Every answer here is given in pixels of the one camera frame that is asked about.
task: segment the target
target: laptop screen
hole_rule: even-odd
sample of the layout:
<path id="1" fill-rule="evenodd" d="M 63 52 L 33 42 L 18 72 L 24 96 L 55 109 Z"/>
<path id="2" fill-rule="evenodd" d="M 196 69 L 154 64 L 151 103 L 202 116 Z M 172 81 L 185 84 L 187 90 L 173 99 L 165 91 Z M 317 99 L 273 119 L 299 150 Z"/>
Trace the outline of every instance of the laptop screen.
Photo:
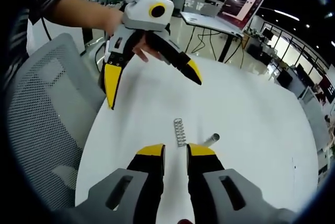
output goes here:
<path id="1" fill-rule="evenodd" d="M 218 17 L 243 30 L 264 0 L 226 0 Z"/>

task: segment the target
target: table leg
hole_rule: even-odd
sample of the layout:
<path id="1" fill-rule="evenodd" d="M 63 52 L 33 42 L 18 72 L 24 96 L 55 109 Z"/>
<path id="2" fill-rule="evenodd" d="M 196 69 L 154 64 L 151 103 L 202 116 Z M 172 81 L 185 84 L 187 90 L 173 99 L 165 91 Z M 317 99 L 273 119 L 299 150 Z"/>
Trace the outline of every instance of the table leg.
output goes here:
<path id="1" fill-rule="evenodd" d="M 186 47 L 185 53 L 187 52 L 187 50 L 188 50 L 188 46 L 189 46 L 189 44 L 190 44 L 191 41 L 192 41 L 194 30 L 195 30 L 195 26 L 193 26 L 192 35 L 191 35 L 191 38 L 189 39 L 189 42 L 188 42 L 188 45 L 187 45 L 187 47 Z"/>
<path id="2" fill-rule="evenodd" d="M 220 55 L 220 58 L 219 58 L 219 62 L 223 63 L 224 62 L 224 59 L 227 55 L 227 52 L 230 48 L 230 45 L 231 45 L 231 42 L 232 42 L 232 39 L 234 38 L 233 35 L 228 35 L 228 38 L 227 38 L 227 41 L 226 41 L 226 44 L 224 46 L 224 49 L 222 50 L 221 52 L 221 55 Z"/>

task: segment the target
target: mesh chair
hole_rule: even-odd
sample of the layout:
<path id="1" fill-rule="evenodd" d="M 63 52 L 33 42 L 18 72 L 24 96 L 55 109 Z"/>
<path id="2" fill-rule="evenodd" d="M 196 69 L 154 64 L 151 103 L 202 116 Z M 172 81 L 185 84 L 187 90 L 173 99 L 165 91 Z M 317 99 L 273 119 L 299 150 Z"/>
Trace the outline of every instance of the mesh chair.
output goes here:
<path id="1" fill-rule="evenodd" d="M 104 99 L 69 34 L 37 50 L 10 83 L 6 102 L 13 152 L 51 210 L 74 206 L 82 150 Z"/>

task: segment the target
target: yellow camera ring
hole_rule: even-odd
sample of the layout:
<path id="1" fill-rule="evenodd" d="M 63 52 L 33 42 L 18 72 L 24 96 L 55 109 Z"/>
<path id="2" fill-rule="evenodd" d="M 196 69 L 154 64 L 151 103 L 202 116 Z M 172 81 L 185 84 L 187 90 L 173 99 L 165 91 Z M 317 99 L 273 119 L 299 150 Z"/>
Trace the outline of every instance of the yellow camera ring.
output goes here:
<path id="1" fill-rule="evenodd" d="M 158 18 L 164 15 L 165 5 L 164 3 L 156 3 L 152 5 L 149 9 L 149 15 L 153 18 Z"/>

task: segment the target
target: computer monitor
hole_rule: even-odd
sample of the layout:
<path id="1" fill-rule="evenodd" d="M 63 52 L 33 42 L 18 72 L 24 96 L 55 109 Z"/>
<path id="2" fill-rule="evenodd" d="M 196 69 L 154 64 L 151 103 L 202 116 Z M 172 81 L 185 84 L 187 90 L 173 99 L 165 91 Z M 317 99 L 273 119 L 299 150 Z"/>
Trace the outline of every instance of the computer monitor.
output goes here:
<path id="1" fill-rule="evenodd" d="M 306 86 L 310 86 L 310 87 L 314 86 L 314 82 L 309 77 L 309 75 L 306 73 L 306 71 L 304 70 L 304 67 L 301 64 L 298 64 L 295 70 L 303 84 L 305 84 Z"/>
<path id="2" fill-rule="evenodd" d="M 264 0 L 226 0 L 218 17 L 244 31 Z"/>
<path id="3" fill-rule="evenodd" d="M 264 30 L 263 30 L 263 36 L 265 36 L 266 38 L 268 38 L 268 40 L 272 40 L 272 38 L 273 38 L 273 33 L 268 29 L 268 28 L 265 28 Z"/>
<path id="4" fill-rule="evenodd" d="M 284 88 L 288 88 L 292 80 L 293 78 L 291 77 L 291 75 L 285 70 L 282 70 L 279 76 L 277 77 L 277 82 L 280 83 L 280 85 Z"/>

